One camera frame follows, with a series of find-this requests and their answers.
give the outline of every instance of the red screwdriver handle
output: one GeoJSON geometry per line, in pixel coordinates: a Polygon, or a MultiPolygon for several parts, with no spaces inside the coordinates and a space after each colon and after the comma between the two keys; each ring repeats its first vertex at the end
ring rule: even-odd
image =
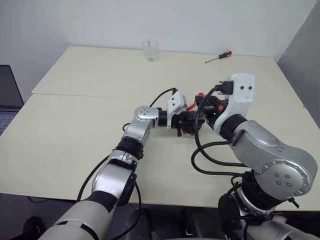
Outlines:
{"type": "Polygon", "coordinates": [[[225,53],[222,53],[221,55],[218,56],[219,59],[224,59],[224,58],[227,58],[227,57],[230,57],[232,54],[231,51],[226,51],[225,53]]]}

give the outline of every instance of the white wall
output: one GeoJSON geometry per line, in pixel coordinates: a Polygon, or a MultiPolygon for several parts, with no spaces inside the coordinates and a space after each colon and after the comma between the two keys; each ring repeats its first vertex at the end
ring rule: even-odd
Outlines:
{"type": "Polygon", "coordinates": [[[274,56],[317,0],[0,0],[0,64],[24,100],[69,45],[274,56]]]}

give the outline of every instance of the laptop screen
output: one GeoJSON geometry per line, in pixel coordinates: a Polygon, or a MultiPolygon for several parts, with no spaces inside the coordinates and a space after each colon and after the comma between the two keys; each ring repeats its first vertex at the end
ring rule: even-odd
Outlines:
{"type": "Polygon", "coordinates": [[[0,108],[20,109],[24,105],[9,65],[0,65],[0,108]]]}

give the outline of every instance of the screwdriver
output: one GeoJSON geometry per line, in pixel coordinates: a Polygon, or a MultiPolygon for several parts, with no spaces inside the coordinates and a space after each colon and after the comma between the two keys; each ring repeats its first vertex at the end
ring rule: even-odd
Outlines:
{"type": "Polygon", "coordinates": [[[230,57],[231,54],[232,54],[231,51],[226,51],[225,53],[220,54],[218,57],[216,57],[214,59],[211,59],[209,61],[206,61],[205,64],[207,64],[207,63],[209,63],[209,62],[211,62],[213,60],[216,60],[216,59],[224,59],[224,58],[230,57]]]}

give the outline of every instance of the white bracket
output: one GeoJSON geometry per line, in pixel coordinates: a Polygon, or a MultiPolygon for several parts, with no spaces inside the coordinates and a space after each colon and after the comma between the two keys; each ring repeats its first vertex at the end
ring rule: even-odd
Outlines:
{"type": "Polygon", "coordinates": [[[255,98],[256,76],[249,73],[237,73],[228,78],[233,82],[233,94],[228,97],[228,105],[215,121],[213,129],[220,136],[221,125],[229,117],[241,114],[244,118],[255,98]]]}
{"type": "Polygon", "coordinates": [[[180,114],[186,110],[187,101],[186,97],[182,95],[181,92],[176,91],[168,100],[168,110],[167,110],[167,128],[171,128],[172,116],[175,114],[180,114]]]}

